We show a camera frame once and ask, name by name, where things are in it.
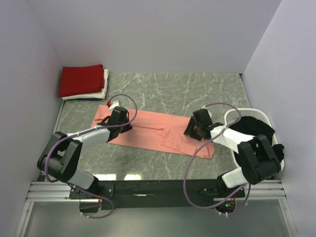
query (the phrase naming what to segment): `pink towel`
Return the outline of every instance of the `pink towel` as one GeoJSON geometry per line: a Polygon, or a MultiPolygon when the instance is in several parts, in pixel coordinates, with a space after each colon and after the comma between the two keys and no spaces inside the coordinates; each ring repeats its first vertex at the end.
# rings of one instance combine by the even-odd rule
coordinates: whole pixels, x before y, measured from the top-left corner
{"type": "MultiPolygon", "coordinates": [[[[129,118],[135,115],[134,109],[128,109],[129,118]]],[[[111,115],[106,105],[100,105],[91,127],[111,115]]],[[[197,148],[204,144],[183,134],[190,118],[139,110],[132,122],[133,129],[120,134],[110,141],[111,144],[137,147],[147,150],[168,152],[182,155],[193,155],[197,148]]],[[[214,147],[210,143],[197,154],[201,158],[211,158],[214,147]]]]}

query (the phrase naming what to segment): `black cloth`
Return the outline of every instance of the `black cloth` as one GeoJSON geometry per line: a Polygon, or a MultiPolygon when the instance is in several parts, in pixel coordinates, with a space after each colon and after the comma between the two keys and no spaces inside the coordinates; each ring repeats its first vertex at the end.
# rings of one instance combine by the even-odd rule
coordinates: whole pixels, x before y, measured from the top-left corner
{"type": "MultiPolygon", "coordinates": [[[[265,122],[262,122],[261,120],[258,120],[254,117],[249,117],[249,116],[241,117],[241,120],[239,122],[231,125],[229,128],[237,132],[241,132],[243,134],[248,134],[248,135],[253,135],[253,136],[263,134],[268,138],[270,144],[272,145],[272,136],[275,130],[271,128],[269,125],[267,125],[265,122]]],[[[284,149],[284,146],[282,144],[276,144],[273,146],[273,150],[276,153],[276,156],[280,162],[284,158],[283,149],[284,149]]],[[[234,154],[235,154],[235,159],[237,163],[240,165],[239,155],[235,152],[234,154]]]]}

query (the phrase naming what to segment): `white enclosure wall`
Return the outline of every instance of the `white enclosure wall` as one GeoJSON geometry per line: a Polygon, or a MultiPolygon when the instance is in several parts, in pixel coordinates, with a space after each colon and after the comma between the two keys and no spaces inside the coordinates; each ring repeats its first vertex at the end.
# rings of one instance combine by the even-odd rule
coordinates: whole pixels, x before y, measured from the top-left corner
{"type": "Polygon", "coordinates": [[[280,0],[28,0],[65,66],[243,73],[280,0]]]}
{"type": "Polygon", "coordinates": [[[315,10],[315,0],[283,0],[243,75],[285,146],[282,182],[302,237],[316,235],[315,10]]]}
{"type": "Polygon", "coordinates": [[[61,63],[25,0],[0,2],[0,236],[13,235],[61,101],[61,63]]]}

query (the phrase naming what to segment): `marble table surface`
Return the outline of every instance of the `marble table surface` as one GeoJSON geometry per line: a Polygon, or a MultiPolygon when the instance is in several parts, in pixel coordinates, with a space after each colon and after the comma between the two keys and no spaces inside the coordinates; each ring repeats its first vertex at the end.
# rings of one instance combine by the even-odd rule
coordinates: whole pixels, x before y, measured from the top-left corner
{"type": "MultiPolygon", "coordinates": [[[[249,103],[239,74],[169,73],[110,74],[106,99],[117,93],[133,97],[138,108],[190,117],[205,104],[226,102],[239,108],[249,103]]],[[[133,108],[124,97],[122,106],[133,108]]],[[[97,108],[103,101],[66,101],[58,124],[64,133],[90,128],[97,108]]],[[[209,107],[213,121],[223,122],[227,106],[209,107]]],[[[235,168],[229,149],[214,144],[211,159],[195,158],[190,179],[217,178],[235,168]]],[[[111,144],[98,144],[87,149],[79,160],[79,168],[100,180],[165,180],[182,179],[190,156],[148,151],[111,144]]]]}

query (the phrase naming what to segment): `folded red towel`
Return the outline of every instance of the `folded red towel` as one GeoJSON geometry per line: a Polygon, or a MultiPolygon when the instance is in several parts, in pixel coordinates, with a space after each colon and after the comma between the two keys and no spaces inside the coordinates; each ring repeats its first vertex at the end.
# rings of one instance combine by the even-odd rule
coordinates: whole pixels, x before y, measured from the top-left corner
{"type": "Polygon", "coordinates": [[[103,65],[63,67],[58,97],[100,92],[104,87],[103,65]]]}

